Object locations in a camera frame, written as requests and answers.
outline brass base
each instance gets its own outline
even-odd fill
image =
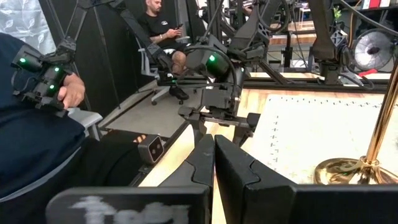
[[[358,159],[334,158],[321,162],[313,176],[316,184],[398,184],[398,176],[379,166]]]

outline curtain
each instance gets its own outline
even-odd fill
[[[0,0],[0,32],[23,40],[42,54],[55,51],[39,0]]]

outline black t-shirt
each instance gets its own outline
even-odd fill
[[[159,13],[156,17],[143,13],[143,15],[138,18],[138,23],[140,23],[149,37],[165,34],[169,29],[174,29],[176,27],[173,24],[170,24],[164,13]],[[165,39],[159,42],[157,45],[165,49],[175,43],[175,39]]]
[[[15,68],[10,65],[24,43],[0,33],[0,45],[0,198],[3,198],[45,176],[69,158],[84,140],[85,129],[69,117],[59,118],[17,100],[11,85]],[[14,86],[23,88],[27,79],[36,75],[24,71],[15,78]]]

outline sneaker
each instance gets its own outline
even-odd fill
[[[170,95],[176,97],[179,100],[189,99],[188,94],[186,94],[184,91],[182,91],[182,89],[175,87],[175,86],[170,87],[169,93],[170,93]]]

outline dark blue shirt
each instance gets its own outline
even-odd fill
[[[33,183],[70,157],[84,140],[84,127],[21,103],[12,95],[11,62],[23,41],[0,33],[0,198]],[[15,86],[35,74],[24,72]]]

